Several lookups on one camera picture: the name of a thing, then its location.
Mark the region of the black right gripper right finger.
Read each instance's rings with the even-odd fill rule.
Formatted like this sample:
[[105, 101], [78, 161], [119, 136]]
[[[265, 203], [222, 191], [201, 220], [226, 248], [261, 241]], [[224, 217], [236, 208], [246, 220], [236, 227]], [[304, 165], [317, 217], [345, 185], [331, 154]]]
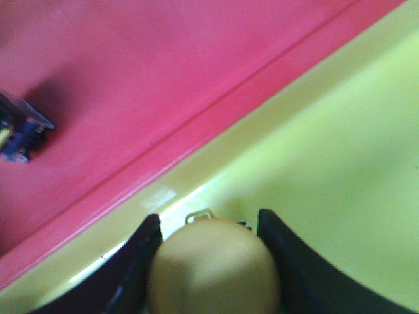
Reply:
[[278, 267], [285, 313], [413, 312], [338, 270], [271, 209], [258, 212], [257, 235]]

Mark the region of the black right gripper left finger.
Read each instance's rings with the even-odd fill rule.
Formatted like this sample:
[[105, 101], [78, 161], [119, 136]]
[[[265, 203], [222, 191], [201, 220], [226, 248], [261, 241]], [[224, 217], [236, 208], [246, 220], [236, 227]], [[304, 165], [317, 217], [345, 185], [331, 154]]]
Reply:
[[142, 313], [147, 276], [162, 243], [160, 217], [148, 215], [129, 240], [93, 274], [34, 313]]

